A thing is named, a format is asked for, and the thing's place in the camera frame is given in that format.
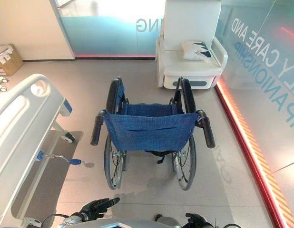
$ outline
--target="white bed frame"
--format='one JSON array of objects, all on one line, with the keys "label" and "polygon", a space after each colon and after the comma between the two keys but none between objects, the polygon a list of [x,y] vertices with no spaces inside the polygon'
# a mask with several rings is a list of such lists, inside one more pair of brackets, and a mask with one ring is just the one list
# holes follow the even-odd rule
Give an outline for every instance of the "white bed frame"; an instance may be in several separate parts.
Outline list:
[{"label": "white bed frame", "polygon": [[[44,92],[35,95],[31,86],[38,81],[43,83]],[[9,92],[0,93],[0,228],[26,227],[29,223],[24,215],[48,159],[41,161],[17,218],[11,206],[51,128],[57,132],[45,154],[52,154],[59,137],[66,135],[55,121],[58,114],[69,116],[71,112],[64,96],[41,74],[33,74]]]}]

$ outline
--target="white armchair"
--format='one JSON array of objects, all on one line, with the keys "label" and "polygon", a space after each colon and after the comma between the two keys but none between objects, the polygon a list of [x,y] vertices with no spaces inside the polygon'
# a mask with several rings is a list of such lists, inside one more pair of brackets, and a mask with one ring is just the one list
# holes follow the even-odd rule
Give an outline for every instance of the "white armchair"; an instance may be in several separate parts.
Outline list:
[{"label": "white armchair", "polygon": [[[220,11],[219,0],[166,0],[157,39],[158,87],[173,89],[180,76],[187,78],[193,89],[216,85],[227,63],[227,52],[215,37]],[[211,53],[210,60],[184,59],[181,43],[190,40],[204,42]]]}]

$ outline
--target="wheelchair strap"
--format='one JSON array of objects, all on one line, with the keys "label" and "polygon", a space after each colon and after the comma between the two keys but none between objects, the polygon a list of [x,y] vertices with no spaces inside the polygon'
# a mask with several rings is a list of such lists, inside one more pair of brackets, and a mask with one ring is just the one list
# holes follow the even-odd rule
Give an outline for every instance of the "wheelchair strap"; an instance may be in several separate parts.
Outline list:
[{"label": "wheelchair strap", "polygon": [[157,157],[162,157],[161,160],[158,160],[157,163],[158,164],[162,164],[164,159],[165,159],[165,155],[173,153],[175,151],[146,151],[148,153],[152,153],[153,155],[157,156]]}]

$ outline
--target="cardboard box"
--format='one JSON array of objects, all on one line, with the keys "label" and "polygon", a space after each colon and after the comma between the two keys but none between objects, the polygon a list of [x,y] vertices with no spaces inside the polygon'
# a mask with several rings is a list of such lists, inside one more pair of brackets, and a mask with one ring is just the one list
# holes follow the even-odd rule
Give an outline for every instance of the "cardboard box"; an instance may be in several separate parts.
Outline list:
[{"label": "cardboard box", "polygon": [[0,46],[0,76],[12,76],[22,65],[23,61],[12,44]]}]

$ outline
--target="orange striped floor edge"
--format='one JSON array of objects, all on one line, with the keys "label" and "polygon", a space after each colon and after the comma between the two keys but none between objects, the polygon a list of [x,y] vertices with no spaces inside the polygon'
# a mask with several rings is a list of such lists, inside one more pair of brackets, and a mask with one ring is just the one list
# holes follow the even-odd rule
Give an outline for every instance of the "orange striped floor edge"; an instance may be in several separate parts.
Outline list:
[{"label": "orange striped floor edge", "polygon": [[255,167],[258,169],[260,174],[259,176],[263,179],[263,183],[265,183],[265,191],[267,191],[268,194],[267,196],[263,196],[264,200],[271,200],[270,204],[274,205],[272,210],[274,210],[274,214],[278,215],[277,217],[280,220],[277,222],[274,221],[274,224],[280,224],[279,228],[294,228],[294,217],[292,216],[291,210],[283,196],[283,193],[281,192],[275,177],[271,175],[272,171],[258,146],[257,140],[254,138],[249,126],[241,115],[241,112],[239,111],[233,97],[229,93],[223,78],[220,78],[218,81],[217,90],[219,90],[219,96],[223,98],[225,105],[229,109],[229,113],[232,115],[233,121],[246,144],[246,148],[248,148],[251,157],[254,159]]}]

